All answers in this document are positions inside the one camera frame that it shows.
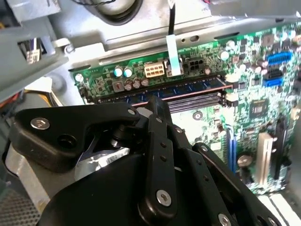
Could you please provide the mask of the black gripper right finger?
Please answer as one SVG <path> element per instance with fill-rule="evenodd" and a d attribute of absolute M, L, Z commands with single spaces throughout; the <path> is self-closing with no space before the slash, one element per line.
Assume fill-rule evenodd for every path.
<path fill-rule="evenodd" d="M 191 145 L 174 125 L 163 102 L 176 165 L 182 169 L 183 196 L 193 208 L 192 218 L 205 226 L 279 226 L 274 214 L 204 143 Z"/>

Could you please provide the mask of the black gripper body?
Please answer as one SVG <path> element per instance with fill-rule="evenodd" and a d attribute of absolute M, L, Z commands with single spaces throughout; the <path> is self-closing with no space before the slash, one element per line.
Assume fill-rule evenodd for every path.
<path fill-rule="evenodd" d="M 173 158 L 124 156 L 58 192 L 42 226 L 204 226 L 183 196 Z"/>

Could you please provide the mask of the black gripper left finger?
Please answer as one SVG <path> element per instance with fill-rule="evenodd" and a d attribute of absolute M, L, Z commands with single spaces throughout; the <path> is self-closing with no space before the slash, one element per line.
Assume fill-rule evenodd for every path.
<path fill-rule="evenodd" d="M 170 222 L 178 213 L 174 127 L 168 104 L 153 97 L 146 114 L 127 103 L 26 109 L 9 138 L 25 159 L 68 174 L 80 160 L 116 147 L 129 154 L 60 189 L 42 222 Z"/>

